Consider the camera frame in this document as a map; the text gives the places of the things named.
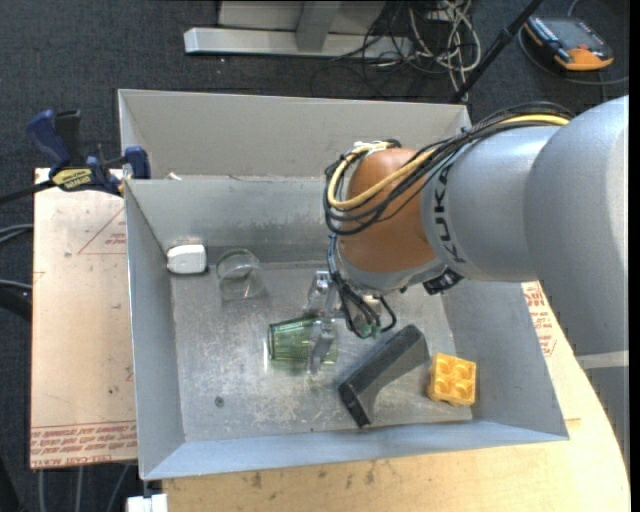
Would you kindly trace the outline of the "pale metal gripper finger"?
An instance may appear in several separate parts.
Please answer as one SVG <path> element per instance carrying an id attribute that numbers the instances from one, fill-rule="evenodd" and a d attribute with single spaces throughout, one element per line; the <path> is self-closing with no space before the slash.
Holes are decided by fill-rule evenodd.
<path id="1" fill-rule="evenodd" d="M 322 318 L 333 317 L 334 283 L 329 271 L 316 271 L 307 294 L 305 312 Z"/>
<path id="2" fill-rule="evenodd" d="M 309 374 L 315 374 L 319 370 L 335 339 L 336 333 L 332 319 L 320 319 L 314 322 L 308 350 Z"/>

